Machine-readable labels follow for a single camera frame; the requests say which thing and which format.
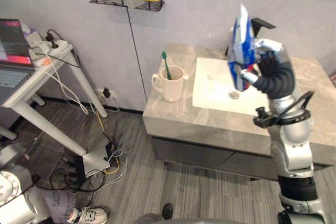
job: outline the mug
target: mug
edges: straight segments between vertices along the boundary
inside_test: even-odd
[[[152,75],[152,85],[155,90],[162,93],[165,100],[176,102],[182,97],[184,71],[179,66],[168,66],[171,80],[168,80],[166,68],[159,71],[159,74]]]

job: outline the gray wall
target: gray wall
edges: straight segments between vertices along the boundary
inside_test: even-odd
[[[318,59],[326,73],[336,71],[335,0],[165,0],[158,12],[130,10],[147,95],[151,74],[157,71],[161,51],[170,42],[224,48],[227,31],[240,3],[252,17],[277,26],[265,36],[286,44],[290,55]],[[131,32],[124,8],[88,3],[89,0],[0,0],[0,17],[19,18],[43,36],[53,28],[77,49],[92,85],[106,86],[118,95],[123,108],[143,110],[145,96]],[[66,67],[63,80],[87,100]],[[48,82],[42,94],[61,97]],[[0,123],[10,125],[12,116]]]

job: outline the mug handle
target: mug handle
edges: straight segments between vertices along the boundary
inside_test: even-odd
[[[154,83],[154,80],[155,80],[155,79],[158,79],[158,80],[160,81],[160,83],[162,83],[161,78],[160,78],[159,75],[156,74],[156,73],[152,75],[152,85],[153,85],[153,88],[154,88],[156,91],[162,93],[162,87],[159,87],[159,86],[155,85],[155,83]]]

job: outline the toothbrush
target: toothbrush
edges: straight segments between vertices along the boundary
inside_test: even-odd
[[[168,65],[167,65],[167,61],[166,61],[166,58],[167,58],[167,54],[166,52],[162,52],[162,59],[164,59],[164,63],[166,65],[166,71],[167,71],[167,78],[168,80],[172,80],[172,76],[170,75],[170,72],[169,72],[169,68],[168,68]]]

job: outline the wall outlet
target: wall outlet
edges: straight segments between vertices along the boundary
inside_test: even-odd
[[[105,105],[110,105],[110,104],[107,104],[106,101],[108,101],[110,99],[116,99],[117,98],[117,93],[114,90],[109,90],[111,96],[109,98],[106,98],[103,95],[103,91],[104,91],[104,89],[95,89],[95,92],[96,92],[97,96],[100,96],[100,98],[104,101],[104,104]]]

